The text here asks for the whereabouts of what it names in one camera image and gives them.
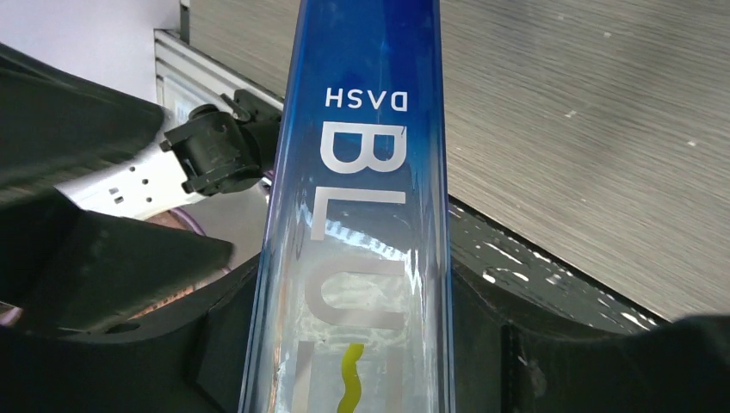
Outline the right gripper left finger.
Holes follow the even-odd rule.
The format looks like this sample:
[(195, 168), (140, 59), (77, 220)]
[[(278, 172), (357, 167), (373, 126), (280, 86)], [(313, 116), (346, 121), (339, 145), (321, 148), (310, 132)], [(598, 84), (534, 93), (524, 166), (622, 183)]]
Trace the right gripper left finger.
[(234, 412), (258, 260), (101, 335), (1, 331), (4, 412)]

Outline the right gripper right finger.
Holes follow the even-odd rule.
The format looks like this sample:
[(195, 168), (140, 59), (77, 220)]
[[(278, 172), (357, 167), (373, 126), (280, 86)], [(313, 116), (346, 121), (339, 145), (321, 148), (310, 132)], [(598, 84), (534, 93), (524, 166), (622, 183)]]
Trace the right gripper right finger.
[(459, 412), (726, 412), (729, 319), (592, 328), (452, 267)]

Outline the blue Dash Blue bottle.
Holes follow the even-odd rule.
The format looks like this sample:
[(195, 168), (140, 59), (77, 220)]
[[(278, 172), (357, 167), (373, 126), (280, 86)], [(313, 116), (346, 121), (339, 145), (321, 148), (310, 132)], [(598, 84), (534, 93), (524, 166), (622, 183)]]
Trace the blue Dash Blue bottle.
[(304, 1), (242, 412), (455, 410), (436, 1)]

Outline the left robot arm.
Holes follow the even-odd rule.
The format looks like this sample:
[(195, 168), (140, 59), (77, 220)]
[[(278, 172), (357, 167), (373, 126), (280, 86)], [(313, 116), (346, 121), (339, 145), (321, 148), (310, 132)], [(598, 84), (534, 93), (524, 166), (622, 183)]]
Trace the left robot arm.
[(1, 48), (1, 300), (13, 330), (105, 330), (223, 268), (233, 247), (151, 217), (245, 191), (281, 118), (146, 100)]

